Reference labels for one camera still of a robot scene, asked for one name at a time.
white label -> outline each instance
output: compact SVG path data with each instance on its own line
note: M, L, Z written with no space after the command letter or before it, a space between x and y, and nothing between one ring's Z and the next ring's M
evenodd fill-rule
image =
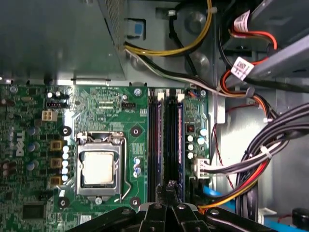
M81 218L79 220L79 224L83 224L85 222L88 222L91 220L91 215L81 215Z
M20 133L17 133L17 150L16 150L16 156L24 156L24 141L25 141L25 131L23 130Z
M248 32L248 18L250 10L243 13L234 21L234 30L239 32Z
M253 64L241 57L238 57L231 69L231 73L243 81L253 68Z

dell logo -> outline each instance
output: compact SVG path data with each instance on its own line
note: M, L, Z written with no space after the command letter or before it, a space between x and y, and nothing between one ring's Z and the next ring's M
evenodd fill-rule
M17 133L16 156L24 156L25 131Z

green circuit board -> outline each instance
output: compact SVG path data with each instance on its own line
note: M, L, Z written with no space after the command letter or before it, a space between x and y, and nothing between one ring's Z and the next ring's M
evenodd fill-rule
M185 201L189 201L190 178L195 178L192 170L194 158L209 159L209 116L208 96L194 94L184 101L185 124Z
M0 231L65 231L119 206L146 202L147 88L140 87L138 96L135 89L0 86ZM70 136L63 135L64 126L72 130ZM123 132L124 169L132 189L121 203L115 202L119 195L96 204L75 194L75 135L81 131ZM65 181L60 179L64 146L70 149ZM135 159L140 160L138 176ZM13 166L9 172L8 164ZM69 200L65 207L59 205L62 194Z

white connector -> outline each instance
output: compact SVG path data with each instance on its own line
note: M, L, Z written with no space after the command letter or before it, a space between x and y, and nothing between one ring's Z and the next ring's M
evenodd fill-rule
M198 179L209 179L210 174L204 171L204 164L209 164L209 159L196 158L193 161L193 173Z
M51 110L42 111L42 121L57 122L57 120L58 120L58 113L56 111L51 111Z

cable tie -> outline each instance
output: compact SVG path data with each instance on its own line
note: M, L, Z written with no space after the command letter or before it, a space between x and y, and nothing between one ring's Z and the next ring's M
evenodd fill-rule
M273 121L273 119L272 118L263 118L263 122L264 123L268 123L268 122L272 122Z
M215 14L218 12L218 8L216 6L211 7L210 9L207 9L206 13Z
M270 152L269 152L267 147L261 146L260 150L261 150L261 152L265 153L268 156L269 159L272 158L272 155L270 154Z
M255 89L253 87L247 88L245 98L252 98L254 96Z

